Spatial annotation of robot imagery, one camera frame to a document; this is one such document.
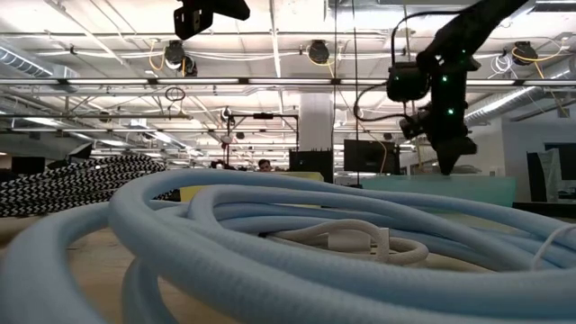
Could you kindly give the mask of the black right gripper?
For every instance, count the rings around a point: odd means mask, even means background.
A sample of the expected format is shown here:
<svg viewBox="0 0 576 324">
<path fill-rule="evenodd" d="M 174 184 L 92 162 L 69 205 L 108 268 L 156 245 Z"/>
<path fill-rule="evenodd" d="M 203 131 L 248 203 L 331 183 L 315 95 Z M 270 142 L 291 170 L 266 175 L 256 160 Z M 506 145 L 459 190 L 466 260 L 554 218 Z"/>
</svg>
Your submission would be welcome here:
<svg viewBox="0 0 576 324">
<path fill-rule="evenodd" d="M 469 130 L 464 123 L 467 108 L 466 101 L 433 102 L 431 132 L 428 136 L 438 154 L 439 172 L 444 176 L 476 173 L 475 166 L 456 164 L 459 156 L 474 155 L 478 150 L 477 145 L 468 137 Z"/>
</svg>

